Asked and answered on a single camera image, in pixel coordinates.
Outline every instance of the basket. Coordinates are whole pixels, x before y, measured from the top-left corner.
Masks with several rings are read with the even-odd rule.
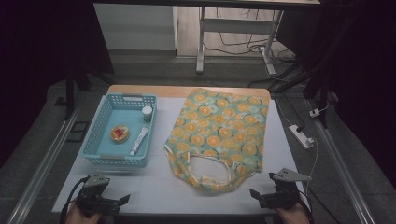
[[[143,120],[142,108],[146,105],[153,109],[149,122]],[[94,165],[108,170],[145,167],[148,161],[156,111],[157,97],[155,95],[107,94],[102,98],[81,146],[82,156]],[[125,142],[116,143],[110,138],[110,131],[121,124],[128,127],[130,136]],[[149,132],[137,152],[131,156],[132,146],[143,126],[149,127]]]

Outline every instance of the power strip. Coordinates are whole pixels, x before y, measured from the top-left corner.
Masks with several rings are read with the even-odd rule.
[[[301,145],[305,149],[311,148],[314,144],[314,139],[313,138],[307,138],[303,132],[297,132],[297,125],[291,125],[289,126],[289,130],[291,133],[297,138],[297,140],[301,143]]]

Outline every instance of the human hand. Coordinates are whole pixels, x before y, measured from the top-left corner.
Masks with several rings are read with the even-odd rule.
[[[298,203],[290,210],[277,208],[276,212],[284,224],[309,224],[305,210]]]
[[[70,206],[70,210],[66,215],[65,224],[96,224],[102,215],[95,213],[92,217],[85,217],[84,213],[79,210],[74,203]]]

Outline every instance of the orange flower pattern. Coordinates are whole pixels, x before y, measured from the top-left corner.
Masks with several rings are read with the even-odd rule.
[[[269,98],[194,89],[165,143],[174,174],[206,191],[232,191],[262,170]],[[191,172],[190,157],[223,163],[228,181]]]

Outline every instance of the white wall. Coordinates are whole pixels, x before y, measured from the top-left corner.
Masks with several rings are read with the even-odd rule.
[[[177,48],[176,7],[111,4],[94,7],[108,49]]]

